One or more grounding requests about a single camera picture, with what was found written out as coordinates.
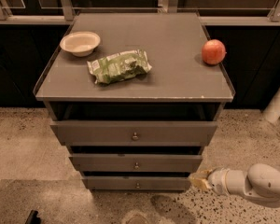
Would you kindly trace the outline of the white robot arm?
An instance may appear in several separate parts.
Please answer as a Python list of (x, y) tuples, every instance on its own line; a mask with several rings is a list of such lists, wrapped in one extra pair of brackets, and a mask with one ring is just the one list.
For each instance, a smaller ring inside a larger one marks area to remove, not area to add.
[(189, 175), (193, 187), (212, 190), (216, 195), (236, 195), (270, 208), (280, 207), (280, 171), (257, 163), (247, 171), (216, 168)]

